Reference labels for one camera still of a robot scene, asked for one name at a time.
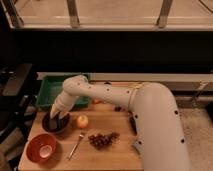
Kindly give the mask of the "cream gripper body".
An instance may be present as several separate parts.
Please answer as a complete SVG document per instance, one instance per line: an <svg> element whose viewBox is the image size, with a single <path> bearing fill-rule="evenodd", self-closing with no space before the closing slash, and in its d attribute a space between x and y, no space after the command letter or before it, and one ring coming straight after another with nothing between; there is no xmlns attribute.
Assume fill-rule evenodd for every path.
<svg viewBox="0 0 213 171"><path fill-rule="evenodd" d="M55 116L58 116L60 119L65 117L65 112L59 110L55 105L52 105L50 110L50 118L53 119Z"/></svg>

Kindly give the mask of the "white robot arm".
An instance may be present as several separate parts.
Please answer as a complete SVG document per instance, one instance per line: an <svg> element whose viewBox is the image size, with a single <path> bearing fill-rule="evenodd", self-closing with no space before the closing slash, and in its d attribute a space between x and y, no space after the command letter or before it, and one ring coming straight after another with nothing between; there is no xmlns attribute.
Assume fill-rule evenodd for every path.
<svg viewBox="0 0 213 171"><path fill-rule="evenodd" d="M139 88L91 84L83 75L66 79L50 116L64 118L80 96L89 96L130 111L136 122L144 171L191 171L180 114L172 92L145 82Z"/></svg>

